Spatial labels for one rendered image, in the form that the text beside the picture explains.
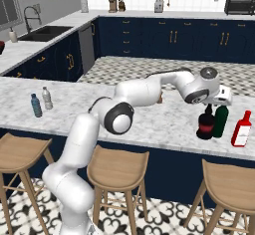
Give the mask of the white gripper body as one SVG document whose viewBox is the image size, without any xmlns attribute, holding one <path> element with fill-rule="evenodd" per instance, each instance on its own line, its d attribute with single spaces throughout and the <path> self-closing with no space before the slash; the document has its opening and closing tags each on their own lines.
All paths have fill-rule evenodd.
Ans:
<svg viewBox="0 0 255 235">
<path fill-rule="evenodd" d="M 216 105 L 221 106 L 231 106 L 232 105 L 232 94 L 228 93 L 226 95 L 217 95 L 213 98 Z"/>
</svg>

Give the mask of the green glass bottle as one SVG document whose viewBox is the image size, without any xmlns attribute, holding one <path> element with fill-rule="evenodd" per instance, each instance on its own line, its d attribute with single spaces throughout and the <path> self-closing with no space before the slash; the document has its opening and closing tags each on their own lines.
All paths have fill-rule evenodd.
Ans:
<svg viewBox="0 0 255 235">
<path fill-rule="evenodd" d="M 228 108 L 227 106 L 220 106 L 215 113 L 215 123 L 213 128 L 213 136 L 221 137 L 224 132 L 225 124 L 228 118 Z"/>
</svg>

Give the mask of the black and red glass bottle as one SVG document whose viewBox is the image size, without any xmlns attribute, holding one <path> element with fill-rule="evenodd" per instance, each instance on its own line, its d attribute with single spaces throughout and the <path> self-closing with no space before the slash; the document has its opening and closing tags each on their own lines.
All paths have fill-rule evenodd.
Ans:
<svg viewBox="0 0 255 235">
<path fill-rule="evenodd" d="M 198 118 L 198 130 L 196 135 L 201 139 L 211 139 L 214 128 L 214 115 L 212 114 L 212 105 L 208 104 L 205 112 Z"/>
</svg>

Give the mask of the red bottle with white label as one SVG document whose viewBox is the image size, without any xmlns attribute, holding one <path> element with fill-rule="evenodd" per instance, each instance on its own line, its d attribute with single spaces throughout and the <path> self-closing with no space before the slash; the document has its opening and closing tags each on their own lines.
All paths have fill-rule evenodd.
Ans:
<svg viewBox="0 0 255 235">
<path fill-rule="evenodd" d="M 251 112 L 247 110 L 243 119 L 240 119 L 236 124 L 233 135 L 231 137 L 231 144 L 235 147 L 244 147 L 246 145 L 249 131 L 251 128 L 250 121 Z"/>
</svg>

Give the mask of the dark blue lower cupboards run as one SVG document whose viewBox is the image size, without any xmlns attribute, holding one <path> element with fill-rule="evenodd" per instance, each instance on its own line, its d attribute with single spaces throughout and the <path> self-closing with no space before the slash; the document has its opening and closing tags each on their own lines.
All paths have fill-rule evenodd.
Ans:
<svg viewBox="0 0 255 235">
<path fill-rule="evenodd" d="M 98 58 L 255 64 L 254 21 L 99 17 L 92 31 Z"/>
</svg>

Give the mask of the wooden bar stool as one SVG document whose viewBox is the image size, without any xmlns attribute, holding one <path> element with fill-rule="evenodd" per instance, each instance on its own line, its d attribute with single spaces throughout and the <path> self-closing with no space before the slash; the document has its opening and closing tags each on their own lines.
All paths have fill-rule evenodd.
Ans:
<svg viewBox="0 0 255 235">
<path fill-rule="evenodd" d="M 184 221 L 186 228 L 193 215 L 204 221 L 204 235 L 214 228 L 255 235 L 255 168 L 202 160 L 203 180 Z M 203 195 L 207 192 L 216 204 L 211 216 L 205 213 Z"/>
<path fill-rule="evenodd" d="M 95 187 L 93 221 L 99 223 L 100 209 L 119 209 L 108 204 L 108 192 L 123 192 L 128 214 L 131 235 L 136 235 L 134 219 L 135 208 L 143 208 L 147 219 L 144 176 L 147 169 L 149 152 L 136 153 L 119 149 L 107 149 L 97 145 L 87 168 L 88 179 Z"/>
<path fill-rule="evenodd" d="M 34 189 L 28 169 L 32 167 L 42 155 L 49 164 L 54 162 L 49 146 L 50 139 L 42 140 L 31 137 L 14 136 L 7 132 L 0 138 L 0 201 L 10 235 L 13 235 L 9 209 L 6 198 L 7 190 L 26 192 L 34 207 L 45 235 L 48 230 L 36 203 L 36 197 L 43 189 Z"/>
</svg>

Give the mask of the dark blue island base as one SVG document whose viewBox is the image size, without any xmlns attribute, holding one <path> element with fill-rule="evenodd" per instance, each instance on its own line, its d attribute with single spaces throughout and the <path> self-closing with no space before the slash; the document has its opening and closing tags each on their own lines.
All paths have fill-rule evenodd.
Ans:
<svg viewBox="0 0 255 235">
<path fill-rule="evenodd" d="M 23 130 L 0 127 L 0 138 L 10 132 L 16 136 L 33 137 L 37 139 L 52 139 L 50 151 L 55 161 L 63 152 L 67 137 L 46 133 L 36 133 Z M 191 204 L 203 178 L 202 158 L 208 162 L 232 164 L 242 167 L 255 168 L 255 160 L 213 156 L 201 153 L 191 153 L 172 149 L 136 146 L 116 142 L 98 141 L 101 147 L 122 149 L 132 152 L 149 151 L 149 159 L 145 174 L 145 195 L 149 198 L 175 201 Z M 29 169 L 30 177 L 41 178 L 42 172 L 48 165 L 45 157 Z"/>
</svg>

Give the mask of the black toaster oven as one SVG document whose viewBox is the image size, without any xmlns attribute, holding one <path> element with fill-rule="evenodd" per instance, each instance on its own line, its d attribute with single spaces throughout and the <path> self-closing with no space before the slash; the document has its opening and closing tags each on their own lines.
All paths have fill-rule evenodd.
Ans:
<svg viewBox="0 0 255 235">
<path fill-rule="evenodd" d="M 254 15 L 255 0 L 226 0 L 224 12 L 226 15 Z"/>
</svg>

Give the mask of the grey dishwasher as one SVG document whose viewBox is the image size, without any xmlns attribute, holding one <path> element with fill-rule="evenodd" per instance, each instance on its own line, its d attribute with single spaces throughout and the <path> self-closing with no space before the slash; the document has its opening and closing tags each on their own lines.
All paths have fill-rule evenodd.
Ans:
<svg viewBox="0 0 255 235">
<path fill-rule="evenodd" d="M 87 23 L 79 30 L 79 40 L 83 71 L 86 74 L 95 64 L 94 42 L 90 23 Z"/>
</svg>

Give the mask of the dark blue sink cupboards run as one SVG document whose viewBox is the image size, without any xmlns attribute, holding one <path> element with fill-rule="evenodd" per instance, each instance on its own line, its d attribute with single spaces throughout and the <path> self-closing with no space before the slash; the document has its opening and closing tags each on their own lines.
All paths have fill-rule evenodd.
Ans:
<svg viewBox="0 0 255 235">
<path fill-rule="evenodd" d="M 5 77 L 76 82 L 82 73 L 79 35 L 75 32 L 12 69 Z"/>
</svg>

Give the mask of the clear plastic bottle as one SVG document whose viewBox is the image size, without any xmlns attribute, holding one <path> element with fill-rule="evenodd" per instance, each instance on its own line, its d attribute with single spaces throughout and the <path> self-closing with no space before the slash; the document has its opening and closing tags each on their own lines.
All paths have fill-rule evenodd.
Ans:
<svg viewBox="0 0 255 235">
<path fill-rule="evenodd" d="M 45 103 L 45 108 L 47 110 L 51 110 L 53 108 L 53 103 L 51 100 L 50 92 L 48 91 L 46 87 L 43 88 L 42 97 Z"/>
</svg>

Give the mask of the blue plastic bottle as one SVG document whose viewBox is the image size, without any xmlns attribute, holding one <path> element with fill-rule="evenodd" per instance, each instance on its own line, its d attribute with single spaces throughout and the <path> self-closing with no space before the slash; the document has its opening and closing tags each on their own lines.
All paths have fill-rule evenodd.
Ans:
<svg viewBox="0 0 255 235">
<path fill-rule="evenodd" d="M 40 101 L 35 94 L 31 95 L 31 105 L 32 105 L 35 117 L 40 118 L 43 113 L 42 113 Z"/>
</svg>

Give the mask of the dark metal tap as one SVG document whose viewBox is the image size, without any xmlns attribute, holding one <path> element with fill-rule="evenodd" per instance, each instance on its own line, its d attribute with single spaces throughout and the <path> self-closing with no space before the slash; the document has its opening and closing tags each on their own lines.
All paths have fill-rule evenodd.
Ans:
<svg viewBox="0 0 255 235">
<path fill-rule="evenodd" d="M 35 16 L 28 15 L 27 14 L 28 9 L 32 9 L 35 12 L 36 15 Z M 26 29 L 27 29 L 28 34 L 32 30 L 32 27 L 29 25 L 30 20 L 37 20 L 39 22 L 39 25 L 40 26 L 42 25 L 41 16 L 40 16 L 39 12 L 37 11 L 37 9 L 34 8 L 33 6 L 25 7 L 25 9 L 24 9 L 24 19 L 25 19 L 25 25 L 26 25 Z"/>
</svg>

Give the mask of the white soap dispenser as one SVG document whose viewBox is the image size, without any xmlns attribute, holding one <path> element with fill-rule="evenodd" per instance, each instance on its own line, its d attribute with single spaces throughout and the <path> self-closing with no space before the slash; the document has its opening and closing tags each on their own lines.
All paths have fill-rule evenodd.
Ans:
<svg viewBox="0 0 255 235">
<path fill-rule="evenodd" d="M 18 42 L 17 34 L 12 29 L 12 27 L 10 27 L 9 37 L 10 37 L 10 40 L 11 40 L 12 43 L 17 43 Z"/>
</svg>

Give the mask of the window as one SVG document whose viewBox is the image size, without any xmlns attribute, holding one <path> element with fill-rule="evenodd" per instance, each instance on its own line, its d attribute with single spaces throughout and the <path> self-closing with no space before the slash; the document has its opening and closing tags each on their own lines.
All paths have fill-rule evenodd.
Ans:
<svg viewBox="0 0 255 235">
<path fill-rule="evenodd" d="M 0 0 L 0 31 L 23 22 L 18 0 Z"/>
</svg>

